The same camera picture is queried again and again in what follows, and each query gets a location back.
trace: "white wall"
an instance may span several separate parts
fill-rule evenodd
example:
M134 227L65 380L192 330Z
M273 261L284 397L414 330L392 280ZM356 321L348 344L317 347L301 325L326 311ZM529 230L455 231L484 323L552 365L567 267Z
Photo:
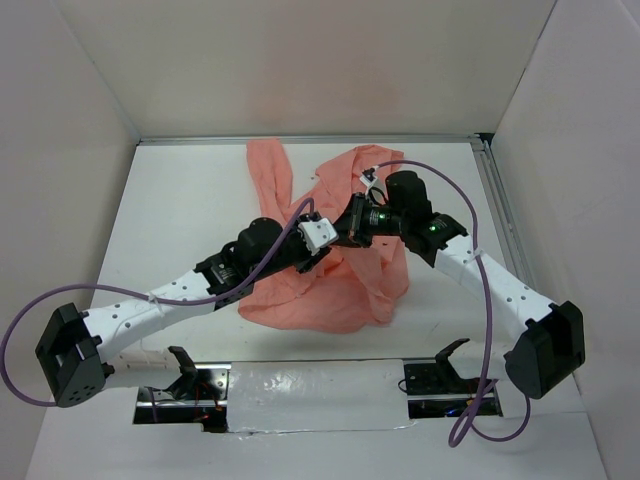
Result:
M145 137L495 131L554 0L56 0Z
M638 19L637 0L560 0L494 142L539 286L585 314L578 380L614 480L640 468Z
M97 277L133 140L47 0L0 5L0 330L44 290ZM82 300L86 296L69 296ZM12 339L10 373L48 398L33 349L52 304ZM0 477L23 478L44 409L0 387Z

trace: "orange cloth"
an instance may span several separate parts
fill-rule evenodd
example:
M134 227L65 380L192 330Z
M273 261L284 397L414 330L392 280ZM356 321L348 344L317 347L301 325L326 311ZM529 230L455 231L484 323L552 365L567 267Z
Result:
M292 204L293 174L280 142L252 140L247 145L247 163L262 215L282 225L309 196L323 217L337 220L351 194L364 192L359 180L363 170L403 157L402 152L377 145L349 150L318 167L319 182ZM384 181L397 169L393 167L376 173ZM398 238L376 237L371 248L332 248L304 275L289 268L257 282L253 295L240 302L238 312L247 320L274 328L350 333L367 323L389 323L395 301L408 287L404 245Z

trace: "black end effector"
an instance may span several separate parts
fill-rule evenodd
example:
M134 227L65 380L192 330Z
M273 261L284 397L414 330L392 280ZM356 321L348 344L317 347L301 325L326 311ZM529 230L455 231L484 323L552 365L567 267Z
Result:
M370 247L374 235L399 236L409 251L432 267L438 250L465 228L449 215L434 212L424 182L412 171L400 171L386 179L387 205L374 206L361 193L351 197L347 208L334 223L339 239L334 245Z
M302 215L297 223L317 221L320 218L320 215L314 212L309 215ZM211 295L228 292L247 278L265 257L281 233L282 226L276 220L267 217L257 218L251 222L249 227L240 232L237 241L228 243L220 253L198 263L194 271L202 273L207 279L210 285L207 291ZM294 267L299 273L308 272L329 251L329 247L325 247L316 255L312 255L302 233L297 228L293 228L255 281L289 267ZM218 310L226 305L235 303L252 292L253 283L247 285L237 294L217 301L214 309Z
M96 395L113 367L102 364L100 337L91 337L73 303L57 308L36 347L36 356L58 407L72 407Z
M509 379L534 399L546 395L585 360L582 312L571 302L550 307L542 320L527 322L527 331L505 355Z

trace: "cable tie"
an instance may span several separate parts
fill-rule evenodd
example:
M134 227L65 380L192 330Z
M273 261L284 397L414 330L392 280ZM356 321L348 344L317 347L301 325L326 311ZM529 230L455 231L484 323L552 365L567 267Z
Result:
M476 258L478 258L483 253L484 253L484 250L482 250L480 247L476 248L474 252L469 256L469 258L467 258L467 265L469 265L471 262L473 262Z
M162 310L162 305L160 305L160 302L158 302L158 297L156 297L153 293L149 292L149 298L147 299L147 301L149 303L153 303L158 309L158 312L160 312L160 316L164 317L164 310Z

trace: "white enclosure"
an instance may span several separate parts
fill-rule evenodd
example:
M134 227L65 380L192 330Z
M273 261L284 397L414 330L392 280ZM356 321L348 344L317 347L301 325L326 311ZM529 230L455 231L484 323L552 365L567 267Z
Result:
M349 142L405 142L407 157L451 169L480 206L484 248L541 293L579 305L587 335L579 393L563 382L516 442L470 435L454 450L450 419L251 438L133 427L130 390L50 409L43 424L44 410L2 386L3 479L25 478L38 436L28 473L38 480L301 478L303 469L327 478L328 462L338 478L600 479L603 465L610 479L637 478L639 0L1 3L2 330L61 284L100 277L144 290L184 273L258 214L237 137L298 135L287 143L294 197ZM496 134L491 148L478 132ZM424 141L434 135L440 145ZM468 223L455 195L425 179L437 208ZM242 199L232 218L194 220L232 198ZM389 359L432 355L455 336L481 340L481 305L428 267L409 269L412 289L386 329L281 332L232 307L144 346L191 342L207 360ZM96 295L94 305L111 300ZM9 371L34 397L49 393L34 346L68 301L86 308L89 295L38 307L11 340ZM495 434L522 415L515 389L501 388L505 418L478 422Z
M213 144L138 147L99 283L140 290L166 283L219 251L259 216L258 199L245 160L246 146L242 140L234 143L223 140ZM492 199L485 194L478 170L483 167L476 163L470 143L387 143L383 139L379 143L403 151L407 158L426 160L453 178L477 208L482 248L503 261L490 213ZM315 170L320 164L356 145L286 143L294 173L293 198L317 181ZM422 172L420 176L428 185L435 209L446 211L465 225L470 224L467 207L451 187L437 177ZM439 478L458 478L450 463L438 461L443 455L450 455L446 439L453 419L412 421L408 418L406 395L397 386L404 374L401 361L271 363L424 358L433 357L461 337L482 341L482 303L419 257L409 255L407 263L409 292L399 300L388 327L368 326L349 335L282 331L242 319L237 305L231 305L173 325L144 339L141 345L132 345L128 349L132 352L140 348L159 351L169 345L180 345L196 362L232 361L227 405L230 432L201 433L192 425L132 425L137 389L106 391L78 407L47 411L28 478L40 479L48 474L81 479L92 470L95 471L93 478L135 474L138 479L169 479L174 476L175 468L196 476L203 470L215 468L222 477L239 475L252 479L267 475L277 478L269 458L288 458L288 465L280 467L285 477L295 476L295 472L304 469L308 478L364 479L367 475L362 471L361 459L353 456L350 445L355 442L378 448L378 442L384 445L386 441L395 445L394 457L404 458L414 448L410 445L416 435L429 437L428 451L420 456L420 463L399 470L396 476L415 478L417 472L428 468ZM92 307L118 300L121 297L97 293ZM499 323L495 331L495 345L509 342L506 330ZM282 377L294 377L296 384L303 385L299 387L299 396L291 388L285 390L286 395L265 397L265 382L278 382ZM329 377L334 381L333 391L327 390L324 381ZM498 394L506 418L485 418L481 423L494 434L507 434L521 421L524 401L508 381L500 382ZM96 411L100 412L100 418L96 417ZM119 416L121 420L105 422L107 416ZM554 421L562 431L550 428ZM534 403L531 425L525 437L510 445L483 445L475 438L465 441L460 452L467 458L473 457L475 468L482 471L499 461L503 468L494 477L499 479L510 479L514 475L534 479L541 474L558 479L604 478L573 378ZM163 432L167 427L171 433L165 437ZM278 436L273 432L287 433ZM299 438L291 440L288 436ZM561 460L555 442L559 438L568 441L574 436L580 438L563 451L564 460ZM307 455L293 459L292 442L301 451L322 450L323 454L315 462L310 462ZM332 444L331 453L327 451L326 442ZM104 455L106 444L113 445L108 457ZM215 461L211 465L201 462L202 449L210 451L212 456L217 456L222 449L225 462L215 466ZM269 452L267 456L262 453L265 449ZM520 454L509 460L499 456L514 449ZM141 455L126 453L135 451ZM148 464L147 455L158 457L153 468ZM327 455L334 459L330 464L324 460ZM120 460L113 462L114 457ZM386 463L388 459L382 457L378 461Z

